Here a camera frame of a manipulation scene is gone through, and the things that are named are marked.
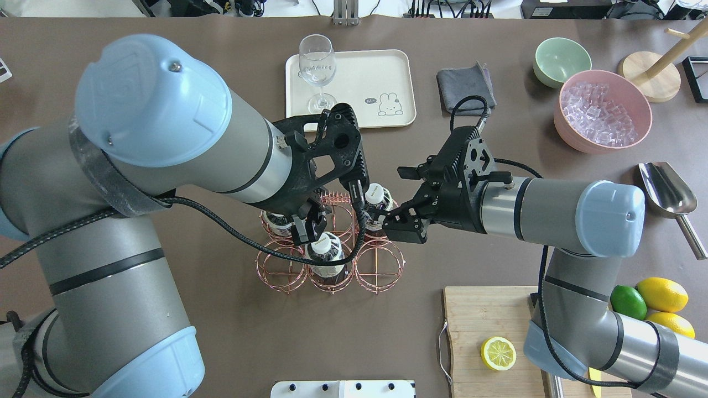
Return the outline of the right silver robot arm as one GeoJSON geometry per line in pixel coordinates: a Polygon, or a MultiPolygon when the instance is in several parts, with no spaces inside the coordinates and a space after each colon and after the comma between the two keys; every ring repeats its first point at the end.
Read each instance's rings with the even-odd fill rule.
{"type": "Polygon", "coordinates": [[[644,194],[610,181],[523,178],[498,171],[480,129],[456,128],[442,149],[400,178],[421,180],[384,220],[392,241],[424,243],[439,224],[552,247],[542,254],[538,303],[524,353],[561,378],[589,383],[589,368],[617,387],[706,396],[706,343],[609,309],[622,260],[639,247],[644,194]]]}

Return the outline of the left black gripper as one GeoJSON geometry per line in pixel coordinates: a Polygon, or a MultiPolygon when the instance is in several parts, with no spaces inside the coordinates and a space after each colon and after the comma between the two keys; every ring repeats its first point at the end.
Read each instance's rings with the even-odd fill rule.
{"type": "Polygon", "coordinates": [[[276,121],[291,149],[291,169],[285,184],[269,198],[269,211],[291,215],[291,241],[296,246],[319,239],[327,225],[326,212],[304,209],[319,199],[316,190],[334,179],[348,189],[369,188],[369,173],[356,114],[348,103],[337,103],[321,115],[293,116],[276,121]],[[302,219],[308,214],[308,221],[302,219]]]}

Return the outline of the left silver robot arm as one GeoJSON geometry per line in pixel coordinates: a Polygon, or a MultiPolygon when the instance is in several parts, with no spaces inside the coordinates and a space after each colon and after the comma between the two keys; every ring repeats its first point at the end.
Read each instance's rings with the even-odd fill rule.
{"type": "Polygon", "coordinates": [[[282,214],[295,244],[323,236],[324,185],[363,220],[368,173],[352,107],[271,123],[166,38],[107,45],[66,120],[2,145],[2,235],[37,250],[54,307],[13,323],[19,383],[41,397],[188,397],[205,375],[150,215],[189,206],[246,242],[184,185],[282,214]]]}

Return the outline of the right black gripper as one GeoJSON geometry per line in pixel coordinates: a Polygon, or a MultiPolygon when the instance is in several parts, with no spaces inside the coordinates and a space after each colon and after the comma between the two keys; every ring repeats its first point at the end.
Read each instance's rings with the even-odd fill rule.
{"type": "Polygon", "coordinates": [[[510,172],[498,171],[485,141],[473,126],[455,128],[426,164],[399,166],[401,179],[423,180],[417,205],[386,212],[383,229],[390,241],[425,244],[429,224],[468,232],[485,232],[481,221],[482,194],[490,183],[513,187],[510,172]]]}

